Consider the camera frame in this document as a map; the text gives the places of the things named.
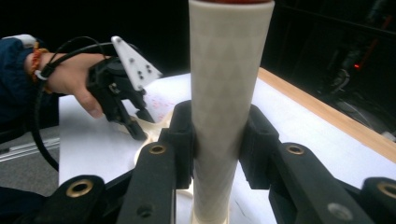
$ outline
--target white cylinder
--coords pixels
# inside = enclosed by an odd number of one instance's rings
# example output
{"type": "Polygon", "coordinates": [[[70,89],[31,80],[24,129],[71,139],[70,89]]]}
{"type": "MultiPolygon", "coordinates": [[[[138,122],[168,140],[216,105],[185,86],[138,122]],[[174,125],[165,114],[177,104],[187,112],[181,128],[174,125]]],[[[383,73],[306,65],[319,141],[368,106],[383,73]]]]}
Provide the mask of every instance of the white cylinder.
{"type": "Polygon", "coordinates": [[[227,223],[229,198],[274,2],[190,0],[192,223],[227,223]]]}

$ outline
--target white paper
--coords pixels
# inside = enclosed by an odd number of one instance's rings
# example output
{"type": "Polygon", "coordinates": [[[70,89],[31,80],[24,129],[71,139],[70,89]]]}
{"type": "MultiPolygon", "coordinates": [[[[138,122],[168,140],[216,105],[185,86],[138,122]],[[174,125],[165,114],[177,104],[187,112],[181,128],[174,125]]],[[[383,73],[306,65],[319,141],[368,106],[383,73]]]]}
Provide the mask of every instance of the white paper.
{"type": "MultiPolygon", "coordinates": [[[[162,78],[146,87],[145,100],[154,120],[190,100],[190,75],[162,78]]],[[[274,125],[281,142],[310,148],[334,177],[360,188],[371,176],[396,179],[396,164],[332,126],[259,80],[252,103],[274,125]]],[[[129,106],[131,115],[134,109],[129,106]]],[[[122,133],[106,118],[92,119],[73,96],[60,101],[61,153],[59,183],[77,175],[99,175],[106,182],[134,168],[143,142],[122,133]]],[[[267,190],[252,190],[240,165],[230,200],[231,223],[276,223],[267,190]]],[[[177,196],[177,223],[189,223],[191,199],[177,196]]]]}

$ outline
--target bracelet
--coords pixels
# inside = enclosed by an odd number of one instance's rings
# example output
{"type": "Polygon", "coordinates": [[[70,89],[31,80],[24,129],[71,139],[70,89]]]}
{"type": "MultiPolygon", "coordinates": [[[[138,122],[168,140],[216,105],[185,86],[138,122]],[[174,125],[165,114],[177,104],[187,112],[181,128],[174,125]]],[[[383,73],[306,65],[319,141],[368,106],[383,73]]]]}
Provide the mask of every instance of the bracelet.
{"type": "MultiPolygon", "coordinates": [[[[29,75],[32,78],[34,83],[37,83],[37,79],[40,78],[42,80],[47,80],[41,76],[41,71],[38,70],[38,66],[40,65],[40,59],[42,53],[49,52],[47,49],[40,49],[38,42],[35,42],[35,46],[33,48],[33,59],[32,59],[32,67],[30,69],[29,75]]],[[[52,91],[46,84],[44,87],[44,91],[48,94],[51,94],[52,91]]]]}
{"type": "Polygon", "coordinates": [[[38,45],[39,45],[38,42],[35,42],[35,46],[33,48],[32,67],[29,72],[29,75],[32,77],[34,83],[37,82],[37,76],[35,74],[35,70],[37,70],[38,66],[40,65],[41,54],[49,52],[47,49],[40,49],[38,45]]]}

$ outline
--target wooden table edge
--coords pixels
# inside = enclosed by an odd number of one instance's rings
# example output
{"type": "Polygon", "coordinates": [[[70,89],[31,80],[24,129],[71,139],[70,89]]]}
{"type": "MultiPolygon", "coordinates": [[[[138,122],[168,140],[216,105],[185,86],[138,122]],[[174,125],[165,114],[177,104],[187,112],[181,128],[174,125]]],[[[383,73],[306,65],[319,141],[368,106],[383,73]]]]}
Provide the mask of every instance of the wooden table edge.
{"type": "Polygon", "coordinates": [[[334,127],[349,134],[390,161],[396,162],[396,143],[367,128],[356,120],[322,103],[317,98],[291,85],[280,77],[260,68],[258,78],[282,92],[293,101],[309,109],[334,127]]]}

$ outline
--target sleeve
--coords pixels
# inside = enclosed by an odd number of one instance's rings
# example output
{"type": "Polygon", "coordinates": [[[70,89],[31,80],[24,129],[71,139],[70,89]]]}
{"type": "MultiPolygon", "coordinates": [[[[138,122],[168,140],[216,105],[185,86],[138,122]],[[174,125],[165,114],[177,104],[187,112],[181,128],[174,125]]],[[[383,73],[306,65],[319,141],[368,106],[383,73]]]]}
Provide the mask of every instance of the sleeve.
{"type": "Polygon", "coordinates": [[[23,115],[32,100],[35,85],[24,71],[24,61],[35,42],[31,35],[0,39],[0,124],[23,115]]]}

